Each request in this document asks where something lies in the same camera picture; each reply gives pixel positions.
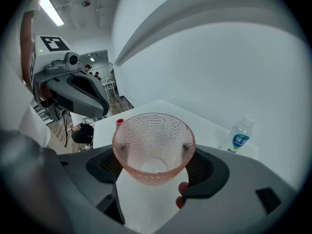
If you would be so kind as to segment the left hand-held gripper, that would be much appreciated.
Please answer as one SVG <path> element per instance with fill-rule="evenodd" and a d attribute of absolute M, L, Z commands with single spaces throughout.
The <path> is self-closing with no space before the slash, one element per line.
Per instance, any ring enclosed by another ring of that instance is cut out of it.
<path fill-rule="evenodd" d="M 107 115 L 108 96 L 101 82 L 82 70 L 79 54 L 62 37 L 36 36 L 29 64 L 32 92 L 38 106 L 47 116 L 59 121 L 66 111 L 88 118 Z M 41 85 L 47 86 L 53 98 L 40 96 Z"/>

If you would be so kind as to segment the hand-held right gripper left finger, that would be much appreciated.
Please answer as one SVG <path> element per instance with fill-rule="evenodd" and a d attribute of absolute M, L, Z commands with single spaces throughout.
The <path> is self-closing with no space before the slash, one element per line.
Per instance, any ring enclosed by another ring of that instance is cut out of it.
<path fill-rule="evenodd" d="M 45 149 L 43 157 L 74 234 L 132 234 L 117 195 L 122 167 L 111 147 L 64 155 Z"/>

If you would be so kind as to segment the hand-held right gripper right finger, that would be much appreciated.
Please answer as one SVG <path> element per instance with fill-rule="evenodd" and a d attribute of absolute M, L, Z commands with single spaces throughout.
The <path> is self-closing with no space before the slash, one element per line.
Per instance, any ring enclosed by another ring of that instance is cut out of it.
<path fill-rule="evenodd" d="M 197 145 L 184 205 L 155 234 L 265 234 L 296 191 L 261 162 Z"/>

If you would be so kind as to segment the pink dimpled glass cup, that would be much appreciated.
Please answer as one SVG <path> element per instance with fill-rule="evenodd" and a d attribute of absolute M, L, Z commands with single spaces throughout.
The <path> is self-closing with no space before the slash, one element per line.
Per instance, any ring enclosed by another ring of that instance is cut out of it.
<path fill-rule="evenodd" d="M 195 153 L 195 136 L 182 120 L 145 113 L 124 121 L 115 131 L 112 148 L 123 169 L 150 187 L 174 179 Z"/>

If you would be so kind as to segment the person's left forearm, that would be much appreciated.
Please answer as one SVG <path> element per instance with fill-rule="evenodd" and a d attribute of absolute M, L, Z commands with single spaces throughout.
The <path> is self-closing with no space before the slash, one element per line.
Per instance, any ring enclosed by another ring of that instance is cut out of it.
<path fill-rule="evenodd" d="M 21 68 L 23 80 L 29 88 L 32 87 L 29 64 L 34 47 L 32 36 L 32 23 L 35 17 L 35 11 L 24 13 L 20 28 L 20 50 L 21 50 Z"/>

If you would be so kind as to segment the small clear white-capped bottle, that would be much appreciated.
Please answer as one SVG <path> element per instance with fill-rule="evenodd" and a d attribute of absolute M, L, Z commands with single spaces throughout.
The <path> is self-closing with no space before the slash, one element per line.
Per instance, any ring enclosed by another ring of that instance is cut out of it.
<path fill-rule="evenodd" d="M 234 124 L 230 134 L 219 149 L 235 154 L 251 137 L 255 120 L 251 116 L 243 116 Z"/>

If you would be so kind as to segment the person's left hand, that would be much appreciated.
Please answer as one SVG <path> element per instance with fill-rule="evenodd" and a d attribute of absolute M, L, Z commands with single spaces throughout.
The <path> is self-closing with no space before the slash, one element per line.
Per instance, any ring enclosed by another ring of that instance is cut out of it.
<path fill-rule="evenodd" d="M 46 85 L 46 83 L 39 84 L 39 97 L 42 99 L 42 105 L 44 107 L 49 107 L 54 103 L 53 95 Z"/>

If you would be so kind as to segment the person's right hand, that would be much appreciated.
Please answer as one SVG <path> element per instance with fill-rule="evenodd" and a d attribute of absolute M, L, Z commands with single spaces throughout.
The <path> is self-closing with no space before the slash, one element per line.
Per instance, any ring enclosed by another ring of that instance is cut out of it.
<path fill-rule="evenodd" d="M 185 204 L 185 198 L 183 197 L 183 193 L 185 190 L 189 188 L 188 182 L 181 182 L 178 186 L 178 191 L 180 193 L 180 196 L 178 196 L 175 200 L 176 206 L 181 209 Z"/>

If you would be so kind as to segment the white desk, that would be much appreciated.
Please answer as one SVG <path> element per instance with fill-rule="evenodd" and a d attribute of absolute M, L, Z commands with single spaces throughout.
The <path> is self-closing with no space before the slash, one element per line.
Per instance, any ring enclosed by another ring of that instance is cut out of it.
<path fill-rule="evenodd" d="M 109 97 L 109 91 L 111 91 L 111 90 L 113 91 L 113 94 L 114 94 L 115 98 L 117 98 L 117 94 L 116 94 L 116 91 L 115 91 L 116 82 L 114 80 L 102 83 L 102 86 L 105 88 L 105 91 L 106 91 L 106 94 L 107 94 L 108 98 L 110 98 Z"/>

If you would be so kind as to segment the person's beige shirt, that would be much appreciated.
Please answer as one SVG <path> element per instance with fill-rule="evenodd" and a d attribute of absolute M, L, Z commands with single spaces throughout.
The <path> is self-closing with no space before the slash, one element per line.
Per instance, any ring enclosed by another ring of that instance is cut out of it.
<path fill-rule="evenodd" d="M 20 28 L 24 13 L 40 14 L 40 0 L 22 0 L 0 37 L 0 128 L 18 131 L 46 147 L 50 130 L 34 110 L 32 87 L 22 76 Z"/>

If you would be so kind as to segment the white square table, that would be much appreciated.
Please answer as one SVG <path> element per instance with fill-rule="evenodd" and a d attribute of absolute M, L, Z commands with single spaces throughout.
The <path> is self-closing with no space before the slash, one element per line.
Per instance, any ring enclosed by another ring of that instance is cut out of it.
<path fill-rule="evenodd" d="M 196 143 L 200 145 L 219 148 L 230 133 L 203 117 L 159 99 L 96 122 L 94 148 L 112 144 L 118 119 L 129 119 L 152 112 L 172 115 L 184 121 L 194 133 Z M 159 187 L 149 187 L 122 171 L 117 179 L 117 193 L 125 218 L 125 227 L 140 234 L 152 234 L 157 231 L 178 212 L 178 186 L 187 181 L 187 171 L 182 170 L 170 182 Z"/>

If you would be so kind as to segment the long ceiling light strip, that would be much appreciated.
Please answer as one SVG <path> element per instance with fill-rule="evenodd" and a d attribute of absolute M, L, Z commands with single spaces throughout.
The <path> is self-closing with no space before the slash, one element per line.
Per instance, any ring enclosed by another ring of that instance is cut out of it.
<path fill-rule="evenodd" d="M 58 14 L 51 0 L 40 0 L 39 4 L 48 17 L 56 24 L 56 26 L 64 25 L 63 19 Z"/>

